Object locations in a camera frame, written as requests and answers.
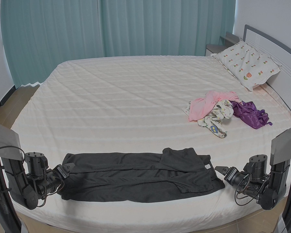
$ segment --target white pillow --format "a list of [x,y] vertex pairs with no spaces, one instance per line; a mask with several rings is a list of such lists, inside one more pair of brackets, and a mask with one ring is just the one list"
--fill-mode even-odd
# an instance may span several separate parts
[[244,41],[213,56],[250,91],[280,71],[269,55],[258,52]]

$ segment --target black baseboard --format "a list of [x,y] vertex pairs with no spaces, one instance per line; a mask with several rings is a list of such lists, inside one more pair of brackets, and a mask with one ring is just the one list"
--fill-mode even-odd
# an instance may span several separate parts
[[16,91],[15,86],[13,86],[8,93],[3,97],[3,99],[1,99],[1,106],[3,106],[5,104],[5,102],[9,99],[9,97],[13,94],[13,92]]

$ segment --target curtain fold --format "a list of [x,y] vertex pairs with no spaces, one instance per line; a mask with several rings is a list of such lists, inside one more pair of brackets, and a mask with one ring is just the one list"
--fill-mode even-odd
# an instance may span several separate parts
[[236,0],[1,0],[16,87],[43,82],[67,60],[204,55],[232,32]]

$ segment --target headboard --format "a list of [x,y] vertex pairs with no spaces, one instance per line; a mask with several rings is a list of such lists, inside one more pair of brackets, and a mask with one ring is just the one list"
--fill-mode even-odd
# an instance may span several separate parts
[[267,84],[283,99],[291,110],[291,48],[249,25],[244,27],[243,40],[256,50],[269,54],[280,63],[280,72],[271,76]]

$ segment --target floor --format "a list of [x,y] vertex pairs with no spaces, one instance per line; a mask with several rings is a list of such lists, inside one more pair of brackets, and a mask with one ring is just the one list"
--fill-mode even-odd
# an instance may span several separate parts
[[[18,88],[7,102],[0,107],[0,124],[7,128],[11,128],[21,110],[38,88],[39,85],[28,85]],[[275,227],[279,214],[283,211],[285,202],[286,199],[283,199],[270,211],[260,209],[259,211],[231,223],[208,230],[194,231],[192,233],[259,233],[261,231],[271,233]],[[40,223],[20,213],[19,217],[27,225],[29,233],[67,233],[67,231]]]

